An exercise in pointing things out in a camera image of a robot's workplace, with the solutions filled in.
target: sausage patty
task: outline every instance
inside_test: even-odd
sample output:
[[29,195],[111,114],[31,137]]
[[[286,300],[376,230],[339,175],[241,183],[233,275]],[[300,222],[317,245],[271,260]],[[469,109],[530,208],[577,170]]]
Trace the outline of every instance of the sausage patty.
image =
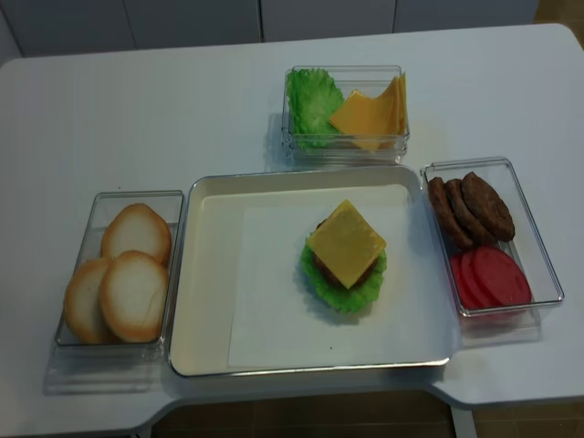
[[515,226],[509,209],[488,182],[474,172],[466,174],[462,184],[464,202],[485,228],[498,240],[509,242]]
[[466,206],[463,199],[461,180],[454,179],[446,183],[446,196],[453,207],[454,216],[458,223],[468,232],[474,242],[479,245],[496,244],[495,237],[476,219],[475,215]]
[[[322,221],[320,224],[318,224],[317,229],[321,225],[323,225],[325,223],[325,221]],[[339,279],[335,277],[335,275],[330,271],[330,269],[327,268],[327,266],[324,264],[324,262],[318,258],[318,256],[314,253],[314,251],[312,252],[312,261],[314,262],[314,266],[317,267],[320,274],[322,274],[324,279],[327,280],[327,283],[333,287],[338,287],[340,289],[348,290],[348,291],[350,291],[354,287],[361,286],[363,283],[365,283],[367,281],[367,279],[370,277],[371,273],[373,272],[373,269],[377,265],[377,260],[378,260],[377,258],[375,260],[373,260],[373,263],[371,263],[370,266],[367,269],[365,269],[365,272],[359,277],[359,280],[357,280],[355,282],[355,284],[353,286],[351,286],[350,289],[347,289],[346,287],[343,286],[343,284],[339,281]]]
[[444,189],[444,181],[442,178],[436,177],[428,182],[428,197],[438,224],[443,231],[463,251],[471,249],[474,246],[473,239],[458,224],[454,216],[453,208],[446,197],[446,190]]

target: lettuce leaf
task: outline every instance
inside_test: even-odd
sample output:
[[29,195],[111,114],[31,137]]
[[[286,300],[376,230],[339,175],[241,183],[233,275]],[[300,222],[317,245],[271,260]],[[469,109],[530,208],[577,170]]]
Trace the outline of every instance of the lettuce leaf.
[[[293,121],[294,134],[339,134],[330,123],[330,116],[344,102],[334,79],[322,68],[292,70],[287,75],[286,91]],[[326,141],[301,141],[300,147],[319,148]]]
[[304,245],[300,255],[302,270],[310,278],[317,295],[329,303],[338,312],[354,313],[365,308],[369,303],[376,301],[380,296],[383,272],[387,268],[387,255],[382,251],[377,259],[370,277],[365,283],[351,290],[333,287],[320,274],[312,259],[312,250]]

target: bread slice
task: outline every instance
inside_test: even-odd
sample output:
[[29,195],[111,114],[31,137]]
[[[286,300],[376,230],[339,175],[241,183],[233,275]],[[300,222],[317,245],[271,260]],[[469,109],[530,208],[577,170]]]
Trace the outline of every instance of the bread slice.
[[168,286],[166,269],[140,251],[122,253],[99,288],[99,307],[109,328],[128,342],[156,339]]
[[171,255],[171,229],[144,203],[124,208],[106,228],[101,256],[117,257],[124,251],[142,251],[166,266]]
[[99,284],[111,259],[98,258],[81,265],[65,292],[64,314],[69,329],[83,342],[105,344],[117,339],[99,310]]

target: orange cheese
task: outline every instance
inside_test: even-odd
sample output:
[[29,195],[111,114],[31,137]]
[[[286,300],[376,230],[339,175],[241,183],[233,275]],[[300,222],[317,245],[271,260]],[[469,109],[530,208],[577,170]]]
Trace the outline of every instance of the orange cheese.
[[[328,121],[347,135],[403,134],[408,123],[405,73],[394,77],[377,98],[370,98],[356,89],[353,90]],[[369,151],[393,147],[393,141],[379,144],[376,141],[357,140],[354,143]]]
[[387,133],[388,134],[397,134],[400,130],[400,112],[402,108],[402,104],[400,102],[400,79],[396,76],[391,81],[391,84],[388,86],[388,91],[391,96],[393,96],[393,106],[391,108],[391,114],[387,124]]
[[[387,118],[391,114],[391,108],[393,96],[372,99],[354,90],[328,121],[343,134],[383,135],[387,134]],[[355,144],[370,151],[375,151],[380,146],[375,141],[355,141]]]
[[310,235],[308,247],[349,289],[375,261],[386,243],[350,201],[343,201]]
[[400,114],[400,130],[399,133],[403,134],[408,125],[407,121],[407,102],[405,93],[405,72],[400,76],[400,103],[401,103],[401,114]]

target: food container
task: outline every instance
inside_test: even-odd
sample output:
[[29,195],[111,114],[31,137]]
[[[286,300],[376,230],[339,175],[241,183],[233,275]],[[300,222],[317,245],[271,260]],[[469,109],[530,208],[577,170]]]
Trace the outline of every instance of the food container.
[[[354,89],[376,98],[402,74],[398,66],[361,66],[361,67],[322,67],[304,66],[302,68],[323,68],[335,80],[335,84],[346,99]],[[400,163],[407,151],[410,138],[410,125],[406,109],[406,130],[402,135],[306,135],[295,134],[290,115],[287,96],[287,75],[284,78],[284,108],[282,110],[282,146],[287,159],[295,166],[336,166]],[[380,143],[376,151],[358,148],[355,141]],[[307,147],[317,144],[317,148]]]
[[128,357],[143,357],[146,354],[153,358],[160,356],[162,353],[162,347],[168,334],[169,322],[172,319],[174,309],[174,292],[177,277],[176,261],[179,258],[178,250],[180,249],[180,245],[178,243],[181,241],[182,230],[183,192],[99,193],[95,197],[93,206],[91,207],[87,228],[83,235],[81,248],[79,249],[75,264],[75,271],[88,260],[100,257],[101,237],[105,229],[123,208],[134,203],[147,204],[166,221],[171,229],[172,248],[167,266],[169,286],[164,306],[161,334],[157,339],[144,343],[86,344],[80,342],[69,330],[64,316],[61,313],[53,348],[54,356],[58,359],[86,356],[91,358],[100,357],[101,359],[127,359]]
[[512,242],[499,242],[498,247],[511,256],[526,275],[533,300],[529,304],[514,306],[465,308],[459,298],[450,263],[448,263],[450,256],[457,250],[450,239],[441,232],[445,266],[454,291],[454,301],[461,315],[463,329],[492,332],[494,329],[537,327],[546,313],[542,313],[542,310],[559,306],[564,299],[564,292],[511,162],[506,158],[437,162],[422,170],[422,183],[424,188],[427,188],[428,182],[434,177],[441,177],[446,182],[453,178],[462,179],[469,172],[474,172],[487,181],[506,203],[513,217],[516,236]]

